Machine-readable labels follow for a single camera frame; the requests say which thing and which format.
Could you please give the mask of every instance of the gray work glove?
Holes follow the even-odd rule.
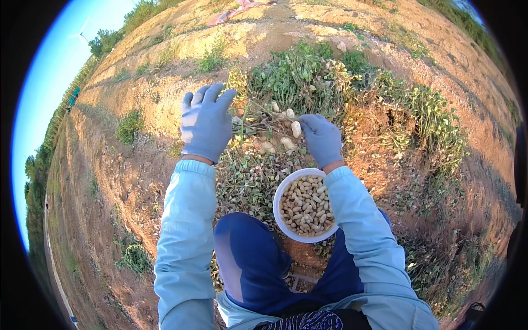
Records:
[[[341,132],[321,115],[302,115],[300,127],[306,138],[308,150],[313,155],[319,169],[334,161],[342,161]]]
[[[187,93],[182,101],[182,155],[202,156],[213,164],[224,151],[231,138],[231,115],[228,108],[237,91],[224,89],[222,83],[201,87],[194,95]]]

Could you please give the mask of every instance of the white plastic bucket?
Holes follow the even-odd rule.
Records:
[[[295,179],[297,179],[300,176],[307,176],[307,175],[321,175],[323,177],[326,177],[326,174],[316,168],[302,168],[298,171],[295,171],[288,175],[284,181],[282,181],[277,188],[277,191],[275,191],[275,196],[273,197],[273,216],[275,217],[275,222],[279,226],[279,228],[282,230],[286,236],[290,237],[291,239],[302,242],[302,243],[316,243],[321,242],[330,236],[332,236],[338,229],[337,225],[334,224],[327,232],[324,232],[323,234],[319,236],[314,237],[307,237],[307,236],[301,236],[298,235],[286,227],[286,224],[280,219],[280,213],[279,213],[279,201],[282,198],[282,195],[284,194],[284,187]]]

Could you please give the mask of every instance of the sky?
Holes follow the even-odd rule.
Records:
[[[26,249],[29,242],[24,198],[24,184],[28,180],[25,162],[28,156],[35,155],[44,141],[53,112],[90,57],[86,42],[70,36],[78,34],[88,18],[83,30],[88,40],[95,38],[99,29],[118,30],[123,26],[123,16],[134,6],[133,0],[71,1],[50,27],[33,58],[18,100],[11,163],[15,211]]]

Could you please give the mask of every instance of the sandy soil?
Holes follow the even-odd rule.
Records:
[[[56,254],[55,249],[67,249],[79,261],[78,280],[74,278],[72,285],[65,286],[70,305],[79,315],[79,328],[96,324],[94,315],[108,329],[157,327],[154,276],[137,277],[114,265],[120,253],[112,240],[116,231],[112,222],[119,213],[125,228],[155,260],[165,189],[177,162],[167,151],[178,142],[181,99],[187,91],[228,77],[226,68],[210,74],[194,73],[199,58],[217,35],[229,42],[226,56],[243,68],[263,63],[270,58],[269,51],[286,50],[301,38],[328,40],[336,51],[340,42],[347,48],[364,49],[370,62],[391,70],[398,78],[441,89],[450,106],[458,110],[461,125],[470,132],[470,155],[464,158],[460,171],[465,198],[450,209],[453,221],[447,226],[433,231],[434,219],[419,217],[412,207],[404,214],[396,210],[391,203],[394,195],[418,178],[390,165],[385,160],[392,159],[392,154],[375,149],[363,139],[369,134],[364,122],[359,121],[361,134],[353,138],[357,139],[353,141],[359,146],[357,152],[348,155],[347,162],[367,188],[374,189],[372,194],[391,217],[396,233],[430,230],[441,236],[455,228],[487,233],[495,244],[498,266],[472,295],[473,300],[485,302],[503,270],[500,265],[512,224],[520,217],[514,204],[513,151],[506,138],[514,136],[515,130],[501,93],[512,100],[515,97],[485,53],[471,46],[472,41],[447,19],[413,0],[398,0],[399,14],[363,2],[332,1],[335,7],[329,7],[284,1],[254,8],[228,24],[205,29],[214,9],[208,3],[187,0],[126,36],[96,70],[63,123],[63,136],[52,164],[58,170],[50,175],[60,193],[52,193],[52,185],[48,185],[53,206],[50,214],[57,219],[50,238],[61,278],[71,278],[71,271],[65,253]],[[397,43],[384,42],[381,36],[395,22],[417,33],[437,65],[429,59],[413,59]],[[340,30],[344,23],[368,30],[364,41]],[[175,29],[175,37],[146,48],[169,24]],[[169,65],[134,76],[139,65],[155,62],[160,52],[173,46],[175,57]],[[115,82],[114,76],[123,68],[133,77]],[[160,96],[158,102],[152,97],[155,94]],[[145,124],[142,135],[129,147],[116,140],[115,130],[118,119],[132,109],[142,109]],[[97,183],[94,196],[90,192],[92,181]],[[155,204],[159,209],[153,212]],[[312,246],[291,240],[285,241],[285,246],[297,262],[295,272],[314,277],[322,274],[326,265]],[[450,328],[452,324],[445,321],[442,326]]]

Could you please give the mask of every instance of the knee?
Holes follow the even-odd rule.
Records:
[[[214,235],[223,235],[226,233],[233,232],[245,228],[248,223],[252,222],[253,217],[246,213],[233,212],[224,215],[220,218],[216,226],[214,227]]]

